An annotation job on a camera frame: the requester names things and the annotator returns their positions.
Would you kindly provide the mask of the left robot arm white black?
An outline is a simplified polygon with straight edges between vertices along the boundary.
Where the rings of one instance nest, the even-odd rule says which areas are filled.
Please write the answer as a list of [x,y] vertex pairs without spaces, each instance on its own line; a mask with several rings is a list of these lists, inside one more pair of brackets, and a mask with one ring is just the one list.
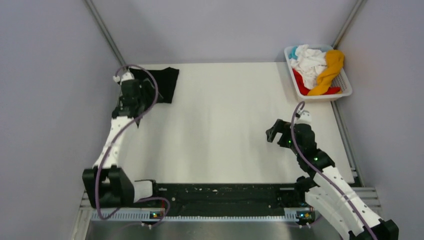
[[160,193],[152,179],[136,180],[124,170],[130,143],[139,128],[140,116],[151,109],[158,96],[149,78],[120,82],[118,105],[111,114],[111,126],[104,147],[92,168],[82,173],[82,181],[93,208],[130,207],[138,200],[154,207]]

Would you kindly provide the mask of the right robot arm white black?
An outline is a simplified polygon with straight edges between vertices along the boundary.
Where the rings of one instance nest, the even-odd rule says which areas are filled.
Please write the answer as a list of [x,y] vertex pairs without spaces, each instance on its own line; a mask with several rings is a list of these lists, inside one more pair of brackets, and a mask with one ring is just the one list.
[[290,149],[308,177],[299,177],[293,200],[311,206],[343,240],[397,240],[399,227],[374,212],[344,180],[335,162],[317,147],[315,133],[306,123],[277,119],[266,131],[268,142],[280,133],[278,145]]

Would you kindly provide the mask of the black t shirt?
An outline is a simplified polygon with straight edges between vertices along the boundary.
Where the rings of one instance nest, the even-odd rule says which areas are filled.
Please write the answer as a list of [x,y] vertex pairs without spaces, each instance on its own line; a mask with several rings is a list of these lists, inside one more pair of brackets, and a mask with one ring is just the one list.
[[[140,80],[141,83],[151,82],[154,84],[152,78],[143,70],[130,68],[129,71],[134,75],[135,79]],[[167,67],[162,70],[148,70],[148,72],[154,77],[157,84],[158,98],[156,102],[171,104],[180,70]]]

